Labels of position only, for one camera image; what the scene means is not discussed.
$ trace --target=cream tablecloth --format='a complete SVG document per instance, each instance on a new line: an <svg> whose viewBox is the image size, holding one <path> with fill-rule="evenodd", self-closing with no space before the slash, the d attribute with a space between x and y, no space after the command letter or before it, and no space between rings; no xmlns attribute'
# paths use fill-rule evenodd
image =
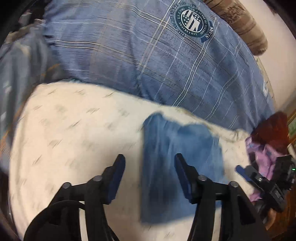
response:
<svg viewBox="0 0 296 241"><path fill-rule="evenodd" d="M162 112L181 124L203 123L220 137L229 180L247 194L252 188L234 168L248 165L244 131L229 131L189 112L162 106L100 86L81 83L39 85L29 98L17 125L10 163L10 200L19 235L51 201L64 182L85 183L126 157L126 170L116 199L105 206L110 227L121 241L187 240L193 217L164 225L139 221L142 123ZM87 240L81 211L81 235ZM216 211L213 240L218 240L221 210Z"/></svg>

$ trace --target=dark red fabric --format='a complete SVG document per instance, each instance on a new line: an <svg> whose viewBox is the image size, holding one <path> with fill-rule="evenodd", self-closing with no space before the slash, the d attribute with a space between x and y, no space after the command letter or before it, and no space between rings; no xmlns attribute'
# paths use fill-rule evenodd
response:
<svg viewBox="0 0 296 241"><path fill-rule="evenodd" d="M251 137L254 142L262 145L269 144L282 154L288 154L289 129L288 117L283 112L277 112L262 121L252 132Z"/></svg>

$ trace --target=silver bolt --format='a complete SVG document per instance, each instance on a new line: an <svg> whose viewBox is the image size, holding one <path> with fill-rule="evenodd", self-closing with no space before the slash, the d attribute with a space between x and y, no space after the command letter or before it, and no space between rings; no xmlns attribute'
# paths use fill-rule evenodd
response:
<svg viewBox="0 0 296 241"><path fill-rule="evenodd" d="M201 180L201 181L205 181L207 179L207 177L204 176L204 175L199 175L198 179Z"/></svg>
<svg viewBox="0 0 296 241"><path fill-rule="evenodd" d="M64 183L63 184L63 188L65 188L65 189L67 189L67 188L69 188L71 186L71 183Z"/></svg>
<svg viewBox="0 0 296 241"><path fill-rule="evenodd" d="M234 188L237 188L239 186L239 184L236 181L231 181L230 182L231 186L233 186Z"/></svg>
<svg viewBox="0 0 296 241"><path fill-rule="evenodd" d="M99 182L100 180L102 180L102 176L95 176L95 177L93 178L93 180L94 180L95 182Z"/></svg>

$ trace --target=round logo patch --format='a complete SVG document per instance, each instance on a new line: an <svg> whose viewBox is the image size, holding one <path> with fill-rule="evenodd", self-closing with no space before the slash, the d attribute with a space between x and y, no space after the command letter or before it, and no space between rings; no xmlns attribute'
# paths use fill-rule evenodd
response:
<svg viewBox="0 0 296 241"><path fill-rule="evenodd" d="M170 19L181 34L201 38L205 42L213 34L213 25L195 5L182 2L171 10Z"/></svg>

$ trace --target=pink fabric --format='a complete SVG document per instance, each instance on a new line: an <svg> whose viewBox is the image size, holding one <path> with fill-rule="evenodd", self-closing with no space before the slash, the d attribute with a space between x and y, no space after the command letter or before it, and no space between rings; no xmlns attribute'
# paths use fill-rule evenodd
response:
<svg viewBox="0 0 296 241"><path fill-rule="evenodd" d="M277 152L274 148L272 148L272 146L268 144L260 145L258 143L252 142L252 137L248 137L246 139L246 147L248 153L255 153L256 162L259 167L259 173L268 180L271 180L274 173L276 159L285 155ZM254 193L249 196L249 199L251 202L260 199L260 192L255 190Z"/></svg>

